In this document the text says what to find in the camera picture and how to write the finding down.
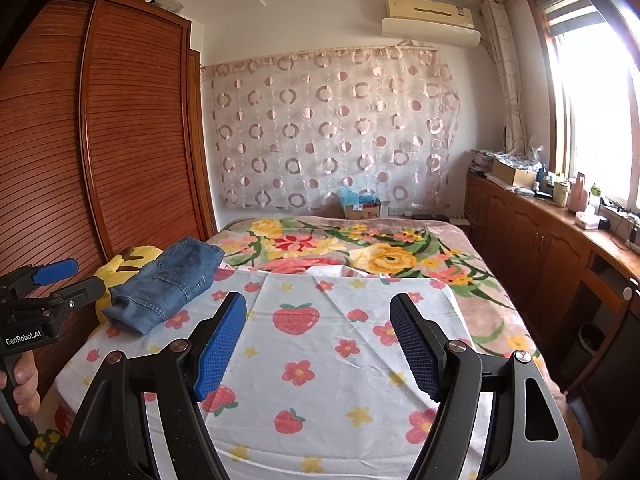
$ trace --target window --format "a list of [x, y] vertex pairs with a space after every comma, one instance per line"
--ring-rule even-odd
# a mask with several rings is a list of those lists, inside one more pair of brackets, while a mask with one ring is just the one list
[[638, 69], [589, 0], [529, 0], [552, 103], [551, 169], [640, 208]]

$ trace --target window blind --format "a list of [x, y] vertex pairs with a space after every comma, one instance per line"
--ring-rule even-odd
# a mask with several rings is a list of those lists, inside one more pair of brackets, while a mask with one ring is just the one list
[[545, 13], [552, 36], [605, 21], [589, 0], [538, 0], [536, 5]]

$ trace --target sheer patterned curtain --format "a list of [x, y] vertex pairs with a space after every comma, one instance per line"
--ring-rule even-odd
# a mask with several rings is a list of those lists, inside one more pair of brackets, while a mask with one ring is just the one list
[[489, 31], [494, 61], [498, 67], [506, 106], [506, 149], [525, 153], [525, 131], [520, 116], [520, 69], [511, 25], [504, 5], [496, 0], [482, 2], [482, 15]]
[[430, 47], [345, 48], [213, 67], [226, 200], [293, 209], [342, 188], [439, 208], [460, 100]]

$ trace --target air conditioner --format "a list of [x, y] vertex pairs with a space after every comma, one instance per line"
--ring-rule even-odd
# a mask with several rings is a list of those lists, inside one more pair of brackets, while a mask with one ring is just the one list
[[480, 42], [471, 10], [431, 0], [386, 0], [382, 35], [473, 48]]

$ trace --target white sheet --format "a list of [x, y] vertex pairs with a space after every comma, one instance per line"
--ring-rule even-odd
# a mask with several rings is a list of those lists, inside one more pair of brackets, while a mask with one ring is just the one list
[[[129, 358], [157, 352], [173, 339], [187, 337], [200, 320], [213, 315], [226, 292], [236, 290], [246, 297], [248, 320], [224, 387], [203, 403], [206, 425], [230, 478], [313, 474], [403, 480], [436, 404], [418, 390], [385, 325], [389, 301], [398, 292], [411, 293], [425, 318], [436, 320], [449, 338], [468, 342], [454, 295], [448, 287], [432, 287], [429, 279], [333, 277], [351, 273], [335, 267], [311, 271], [313, 275], [286, 275], [219, 269], [209, 291], [148, 336], [117, 334], [108, 326], [97, 330], [60, 373], [56, 386], [77, 411], [108, 352], [121, 349]], [[276, 327], [274, 314], [281, 304], [305, 303], [310, 305], [300, 307], [296, 323], [286, 328], [293, 334]], [[282, 312], [275, 319], [284, 328]], [[163, 479], [175, 478], [158, 403], [147, 397], [159, 470]], [[463, 480], [475, 479], [489, 412], [490, 396], [482, 394]]]

